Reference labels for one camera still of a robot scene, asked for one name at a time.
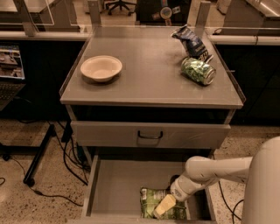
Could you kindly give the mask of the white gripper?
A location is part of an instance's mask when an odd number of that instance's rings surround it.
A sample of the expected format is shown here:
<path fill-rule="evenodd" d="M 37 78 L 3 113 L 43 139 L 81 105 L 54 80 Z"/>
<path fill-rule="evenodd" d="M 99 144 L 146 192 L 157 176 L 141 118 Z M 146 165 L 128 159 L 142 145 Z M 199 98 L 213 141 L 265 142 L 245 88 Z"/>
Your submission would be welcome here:
<path fill-rule="evenodd" d="M 170 187 L 171 194 L 167 194 L 155 207 L 153 215 L 159 219 L 161 215 L 176 205 L 177 201 L 186 201 L 197 191 L 204 188 L 202 184 L 193 182 L 188 177 L 180 175 L 176 178 Z"/>

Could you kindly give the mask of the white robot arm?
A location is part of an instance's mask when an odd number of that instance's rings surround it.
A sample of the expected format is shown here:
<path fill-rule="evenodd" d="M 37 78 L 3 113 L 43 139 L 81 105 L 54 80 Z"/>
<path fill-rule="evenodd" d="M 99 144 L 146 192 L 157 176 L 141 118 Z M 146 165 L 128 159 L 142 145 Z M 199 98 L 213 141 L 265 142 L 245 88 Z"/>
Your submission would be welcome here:
<path fill-rule="evenodd" d="M 153 215 L 159 219 L 178 201 L 187 200 L 221 179 L 246 186 L 241 224 L 280 224 L 279 136 L 263 143 L 252 157 L 190 157 L 184 172 L 171 184 L 170 193 L 159 202 Z"/>

